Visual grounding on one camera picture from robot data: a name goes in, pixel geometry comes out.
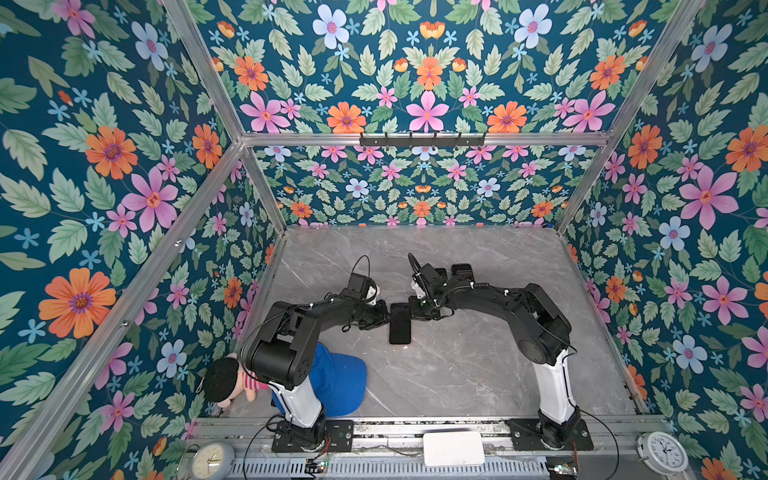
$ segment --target blue cap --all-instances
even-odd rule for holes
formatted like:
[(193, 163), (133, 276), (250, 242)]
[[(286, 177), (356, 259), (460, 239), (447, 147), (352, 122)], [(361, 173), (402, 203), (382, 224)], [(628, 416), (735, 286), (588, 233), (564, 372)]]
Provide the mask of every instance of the blue cap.
[[(349, 415), (360, 407), (366, 395), (368, 369), (356, 356), (331, 353), (322, 343), (317, 343), (315, 361), (310, 370), (310, 383), (315, 396), (326, 407), (326, 415)], [(282, 412), (273, 393), (275, 405)]]

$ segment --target wall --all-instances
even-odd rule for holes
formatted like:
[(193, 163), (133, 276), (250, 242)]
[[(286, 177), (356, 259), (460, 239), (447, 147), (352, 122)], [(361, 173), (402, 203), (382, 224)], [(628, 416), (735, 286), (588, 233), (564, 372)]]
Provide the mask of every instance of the wall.
[[(81, 22), (62, 21), (71, 16), (63, 5)], [(149, 55), (147, 38), (156, 55)], [(154, 0), (6, 2), (0, 58), (9, 66), (0, 75), (4, 455), (218, 160), (221, 151), (206, 157), (200, 142), (228, 142)], [(117, 159), (116, 168), (105, 155)], [(173, 162), (177, 170), (162, 180), (159, 214), (151, 216), (144, 182), (159, 183), (151, 179)], [(242, 169), (233, 175), (174, 261), (154, 306), (147, 304), (110, 371), (46, 455), (42, 478), (161, 478), (153, 471), (170, 478), (184, 433), (209, 407), (195, 395), (196, 383), (231, 344), (270, 252), (266, 216)], [(253, 226), (241, 220), (246, 202), (255, 210)], [(219, 214), (226, 223), (216, 230), (209, 217)], [(230, 281), (243, 291), (227, 297)], [(172, 289), (186, 305), (170, 305)], [(80, 313), (72, 313), (70, 300), (75, 308), (81, 301)], [(178, 356), (180, 368), (169, 376), (162, 359), (176, 343), (186, 359)], [(105, 424), (121, 395), (133, 411), (123, 410), (122, 426)]]
[[(193, 4), (246, 129), (423, 131), (423, 124), (413, 123), (418, 115), (409, 109), (421, 107), (432, 93), (443, 106), (431, 113), (433, 120), (440, 119), (428, 125), (430, 132), (497, 131), (492, 127), (504, 113), (495, 111), (512, 101), (521, 110), (510, 132), (518, 127), (543, 132), (607, 128), (674, 9), (673, 2), (657, 0), (640, 2), (637, 8), (618, 0), (350, 0), (329, 4), (339, 9), (334, 15), (344, 18), (339, 35), (349, 37), (333, 41), (337, 45), (331, 48), (326, 36), (313, 30), (320, 22), (321, 3)], [(511, 41), (526, 12), (538, 9), (547, 11), (538, 21), (549, 22), (549, 30), (537, 41)], [(617, 62), (616, 75), (595, 81), (610, 57)], [(429, 90), (421, 76), (432, 61), (438, 62), (429, 67), (437, 77)], [(396, 99), (388, 103), (382, 89)], [(254, 101), (277, 108), (277, 123), (255, 121)], [(589, 125), (576, 121), (574, 108), (581, 102), (602, 105)], [(347, 130), (339, 129), (333, 117), (340, 116), (344, 104), (356, 118), (356, 126)], [(562, 146), (523, 147), (522, 156), (513, 147), (487, 147), (480, 155), (476, 149), (435, 150), (423, 157), (421, 152), (394, 149), (375, 149), (368, 155), (362, 148), (348, 148), (337, 157), (330, 147), (294, 147), (278, 155), (266, 149), (259, 154), (288, 223), (554, 223), (594, 148), (580, 149), (574, 156)], [(453, 174), (456, 164), (466, 170)], [(384, 167), (400, 169), (399, 177), (383, 180)], [(365, 186), (354, 197), (349, 191), (358, 184)], [(486, 197), (486, 184), (498, 190)], [(429, 204), (428, 213), (420, 201)]]
[(707, 3), (568, 230), (647, 404), (709, 479), (762, 478), (768, 453), (765, 10)]

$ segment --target smartphone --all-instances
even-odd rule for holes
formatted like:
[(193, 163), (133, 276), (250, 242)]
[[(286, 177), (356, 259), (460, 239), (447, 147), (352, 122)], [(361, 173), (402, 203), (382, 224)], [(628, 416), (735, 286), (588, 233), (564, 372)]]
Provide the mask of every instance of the smartphone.
[(408, 303), (389, 306), (389, 345), (411, 344), (411, 307)]

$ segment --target clock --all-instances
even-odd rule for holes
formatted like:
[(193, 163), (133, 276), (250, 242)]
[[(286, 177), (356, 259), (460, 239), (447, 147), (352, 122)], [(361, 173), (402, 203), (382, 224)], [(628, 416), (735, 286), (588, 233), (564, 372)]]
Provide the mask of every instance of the clock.
[(637, 453), (648, 468), (662, 475), (674, 475), (688, 468), (688, 454), (672, 435), (644, 433), (637, 437)]
[(192, 458), (194, 480), (222, 480), (229, 475), (235, 461), (232, 445), (225, 442), (211, 442), (204, 445)]

